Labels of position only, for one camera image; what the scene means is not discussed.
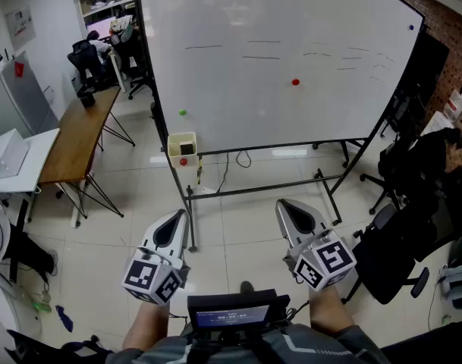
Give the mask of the black office chair with jacket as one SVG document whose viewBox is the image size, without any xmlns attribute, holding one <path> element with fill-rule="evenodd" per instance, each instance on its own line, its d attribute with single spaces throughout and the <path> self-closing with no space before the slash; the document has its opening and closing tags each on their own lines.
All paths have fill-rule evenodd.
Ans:
<svg viewBox="0 0 462 364">
<path fill-rule="evenodd" d="M 369 180 L 382 188 L 382 194 L 369 209 L 374 215 L 380 202 L 388 197 L 400 209 L 400 199 L 419 200 L 424 193 L 435 189 L 445 173 L 447 146 L 462 148 L 462 132 L 458 128 L 440 130 L 415 137 L 409 130 L 396 137 L 394 142 L 379 154 L 379 178 L 362 173 L 360 181 Z"/>
</svg>

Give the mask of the large whiteboard on black stand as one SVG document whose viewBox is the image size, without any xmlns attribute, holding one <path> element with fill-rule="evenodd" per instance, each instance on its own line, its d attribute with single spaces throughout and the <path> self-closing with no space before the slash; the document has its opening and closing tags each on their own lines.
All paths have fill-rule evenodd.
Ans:
<svg viewBox="0 0 462 364">
<path fill-rule="evenodd" d="M 364 152 L 425 20 L 405 0 L 136 6 L 152 114 L 172 171 L 179 169 L 167 152 L 173 133 L 194 132 L 202 157 L 323 143 Z"/>
</svg>

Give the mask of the grey refrigerator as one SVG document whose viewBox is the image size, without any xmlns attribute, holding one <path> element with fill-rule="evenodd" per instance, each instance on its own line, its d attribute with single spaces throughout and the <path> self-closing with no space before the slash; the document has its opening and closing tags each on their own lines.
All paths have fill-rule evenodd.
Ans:
<svg viewBox="0 0 462 364">
<path fill-rule="evenodd" d="M 22 78 L 14 63 L 24 63 Z M 23 138 L 53 130 L 58 119 L 30 66 L 26 52 L 9 61 L 0 73 L 0 135 L 16 129 Z"/>
</svg>

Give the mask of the person's left forearm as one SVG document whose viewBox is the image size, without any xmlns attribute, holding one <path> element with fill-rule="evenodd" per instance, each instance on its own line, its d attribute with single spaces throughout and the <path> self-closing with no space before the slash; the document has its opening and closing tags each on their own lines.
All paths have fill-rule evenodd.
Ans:
<svg viewBox="0 0 462 364">
<path fill-rule="evenodd" d="M 142 302 L 122 349 L 147 351 L 168 336 L 169 305 Z"/>
</svg>

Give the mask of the wooden table with black legs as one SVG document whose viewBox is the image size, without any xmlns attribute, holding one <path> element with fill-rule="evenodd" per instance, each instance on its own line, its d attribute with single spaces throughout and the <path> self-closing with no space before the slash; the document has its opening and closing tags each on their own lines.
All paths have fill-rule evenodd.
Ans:
<svg viewBox="0 0 462 364">
<path fill-rule="evenodd" d="M 86 108 L 74 100 L 58 124 L 59 133 L 42 168 L 40 187 L 54 185 L 73 205 L 71 226 L 78 228 L 87 218 L 86 198 L 120 218 L 124 213 L 110 200 L 95 180 L 92 170 L 95 152 L 103 148 L 104 132 L 135 146 L 136 143 L 113 115 L 112 109 L 121 89 L 113 86 L 93 94 L 94 103 Z"/>
</svg>

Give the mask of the person's grey shirt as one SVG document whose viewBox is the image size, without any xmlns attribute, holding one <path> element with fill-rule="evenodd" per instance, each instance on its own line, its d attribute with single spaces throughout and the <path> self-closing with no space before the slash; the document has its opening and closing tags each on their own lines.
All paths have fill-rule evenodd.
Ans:
<svg viewBox="0 0 462 364">
<path fill-rule="evenodd" d="M 105 364 L 391 364 L 385 354 L 353 325 L 328 336 L 301 324 L 252 336 L 235 344 L 167 337 L 148 350 L 128 348 Z"/>
</svg>

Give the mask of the green plastic object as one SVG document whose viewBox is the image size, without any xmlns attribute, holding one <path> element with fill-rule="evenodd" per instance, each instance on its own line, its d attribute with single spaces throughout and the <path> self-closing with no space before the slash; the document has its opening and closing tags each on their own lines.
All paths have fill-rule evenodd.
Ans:
<svg viewBox="0 0 462 364">
<path fill-rule="evenodd" d="M 32 304 L 38 312 L 51 313 L 51 296 L 48 291 L 43 290 L 39 293 L 30 293 Z"/>
</svg>

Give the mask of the grey backpack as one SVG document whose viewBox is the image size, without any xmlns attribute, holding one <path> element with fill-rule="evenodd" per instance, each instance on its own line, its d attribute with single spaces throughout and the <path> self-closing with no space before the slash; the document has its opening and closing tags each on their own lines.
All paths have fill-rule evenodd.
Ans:
<svg viewBox="0 0 462 364">
<path fill-rule="evenodd" d="M 462 309 L 462 265 L 444 266 L 439 274 L 438 283 L 442 299 L 450 301 L 455 309 Z"/>
</svg>

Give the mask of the black pen holder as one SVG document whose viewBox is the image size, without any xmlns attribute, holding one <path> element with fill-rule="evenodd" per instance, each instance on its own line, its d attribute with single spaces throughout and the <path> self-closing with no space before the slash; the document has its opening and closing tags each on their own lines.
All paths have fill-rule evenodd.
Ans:
<svg viewBox="0 0 462 364">
<path fill-rule="evenodd" d="M 77 98 L 80 100 L 84 108 L 91 108 L 95 104 L 95 98 L 93 96 L 93 89 L 82 86 L 77 91 Z"/>
</svg>

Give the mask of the black bag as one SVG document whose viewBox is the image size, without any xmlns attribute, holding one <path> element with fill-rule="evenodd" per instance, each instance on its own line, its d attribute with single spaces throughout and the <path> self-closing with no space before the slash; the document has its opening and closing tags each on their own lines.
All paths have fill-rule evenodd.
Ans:
<svg viewBox="0 0 462 364">
<path fill-rule="evenodd" d="M 15 348 L 5 348 L 16 364 L 105 364 L 113 353 L 100 343 L 96 335 L 82 342 L 69 342 L 60 348 L 50 347 L 24 334 L 7 330 Z"/>
</svg>

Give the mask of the cream plastic box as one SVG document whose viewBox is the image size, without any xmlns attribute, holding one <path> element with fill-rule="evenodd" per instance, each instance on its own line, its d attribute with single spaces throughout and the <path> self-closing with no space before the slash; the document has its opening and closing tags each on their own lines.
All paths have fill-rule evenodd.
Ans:
<svg viewBox="0 0 462 364">
<path fill-rule="evenodd" d="M 182 156 L 180 147 L 179 147 L 179 143 L 182 141 L 194 141 L 195 146 L 196 146 L 196 153 L 193 155 Z M 191 166 L 197 165 L 198 156 L 197 156 L 196 134 L 194 132 L 169 134 L 168 139 L 167 139 L 167 152 L 168 152 L 169 161 L 174 168 L 191 167 Z M 180 160 L 182 158 L 187 159 L 186 166 L 180 165 Z"/>
</svg>

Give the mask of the black partition panel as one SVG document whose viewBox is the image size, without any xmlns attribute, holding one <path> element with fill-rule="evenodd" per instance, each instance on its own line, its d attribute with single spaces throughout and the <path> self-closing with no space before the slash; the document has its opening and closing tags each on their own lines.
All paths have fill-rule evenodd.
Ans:
<svg viewBox="0 0 462 364">
<path fill-rule="evenodd" d="M 388 125 L 394 132 L 424 119 L 448 54 L 449 48 L 425 30 L 419 34 L 389 105 Z"/>
</svg>

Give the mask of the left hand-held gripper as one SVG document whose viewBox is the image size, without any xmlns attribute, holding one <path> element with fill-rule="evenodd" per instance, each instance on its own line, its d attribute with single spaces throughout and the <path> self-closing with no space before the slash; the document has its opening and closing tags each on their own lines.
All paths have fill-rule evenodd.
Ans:
<svg viewBox="0 0 462 364">
<path fill-rule="evenodd" d="M 121 286 L 138 300 L 166 306 L 185 288 L 190 267 L 184 260 L 190 219 L 186 210 L 151 224 L 130 259 Z"/>
</svg>

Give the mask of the white wall poster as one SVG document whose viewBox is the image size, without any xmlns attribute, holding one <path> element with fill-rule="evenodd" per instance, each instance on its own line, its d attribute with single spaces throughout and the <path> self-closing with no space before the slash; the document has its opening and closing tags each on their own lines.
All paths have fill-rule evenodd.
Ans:
<svg viewBox="0 0 462 364">
<path fill-rule="evenodd" d="M 29 41 L 35 39 L 36 32 L 29 5 L 6 14 L 5 22 L 15 51 L 22 49 Z"/>
</svg>

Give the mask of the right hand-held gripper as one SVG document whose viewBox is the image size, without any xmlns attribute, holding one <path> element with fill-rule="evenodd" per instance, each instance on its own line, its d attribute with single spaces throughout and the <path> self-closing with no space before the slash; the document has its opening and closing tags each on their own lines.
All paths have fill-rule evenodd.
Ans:
<svg viewBox="0 0 462 364">
<path fill-rule="evenodd" d="M 291 247 L 283 261 L 293 277 L 310 289 L 330 287 L 355 267 L 357 261 L 347 243 L 333 229 L 326 229 L 317 209 L 294 199 L 279 199 L 275 213 L 281 235 Z"/>
</svg>

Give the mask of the blue cloth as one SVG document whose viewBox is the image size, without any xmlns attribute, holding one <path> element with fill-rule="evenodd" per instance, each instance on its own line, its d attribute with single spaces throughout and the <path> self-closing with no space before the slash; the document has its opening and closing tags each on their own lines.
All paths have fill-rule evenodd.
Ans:
<svg viewBox="0 0 462 364">
<path fill-rule="evenodd" d="M 73 328 L 74 328 L 74 323 L 71 320 L 71 318 L 68 315 L 65 314 L 64 307 L 60 306 L 60 305 L 56 305 L 55 310 L 56 310 L 56 312 L 58 314 L 58 317 L 60 318 L 63 326 L 65 327 L 65 329 L 68 332 L 71 333 L 73 331 Z"/>
</svg>

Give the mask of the white desk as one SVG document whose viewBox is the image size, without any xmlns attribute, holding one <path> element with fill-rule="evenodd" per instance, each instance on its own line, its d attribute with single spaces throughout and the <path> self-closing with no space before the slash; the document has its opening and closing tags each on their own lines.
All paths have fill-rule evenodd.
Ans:
<svg viewBox="0 0 462 364">
<path fill-rule="evenodd" d="M 60 133 L 59 128 L 25 139 L 29 149 L 17 175 L 0 179 L 0 193 L 20 193 L 27 202 L 24 222 L 31 222 L 31 210 L 36 198 L 37 184 L 46 160 Z"/>
</svg>

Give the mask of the person's right forearm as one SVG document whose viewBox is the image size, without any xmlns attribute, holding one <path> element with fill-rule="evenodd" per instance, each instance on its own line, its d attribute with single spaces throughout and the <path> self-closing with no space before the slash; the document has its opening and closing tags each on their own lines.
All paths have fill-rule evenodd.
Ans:
<svg viewBox="0 0 462 364">
<path fill-rule="evenodd" d="M 355 326 L 334 286 L 309 295 L 311 328 L 327 335 L 336 335 L 344 329 Z"/>
</svg>

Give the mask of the white storage shelf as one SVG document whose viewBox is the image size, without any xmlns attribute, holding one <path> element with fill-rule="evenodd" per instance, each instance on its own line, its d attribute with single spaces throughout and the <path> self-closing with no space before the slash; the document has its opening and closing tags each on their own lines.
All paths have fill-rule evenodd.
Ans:
<svg viewBox="0 0 462 364">
<path fill-rule="evenodd" d="M 134 11 L 136 5 L 135 0 L 74 0 L 74 4 L 83 36 L 109 24 L 121 12 Z"/>
</svg>

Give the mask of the black chest-mounted screen device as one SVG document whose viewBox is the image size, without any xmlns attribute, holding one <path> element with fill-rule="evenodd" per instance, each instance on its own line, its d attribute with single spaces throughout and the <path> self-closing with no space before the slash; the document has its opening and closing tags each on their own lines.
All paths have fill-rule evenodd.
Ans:
<svg viewBox="0 0 462 364">
<path fill-rule="evenodd" d="M 211 332 L 264 331 L 287 322 L 291 299 L 275 290 L 189 296 L 189 323 L 183 336 Z"/>
</svg>

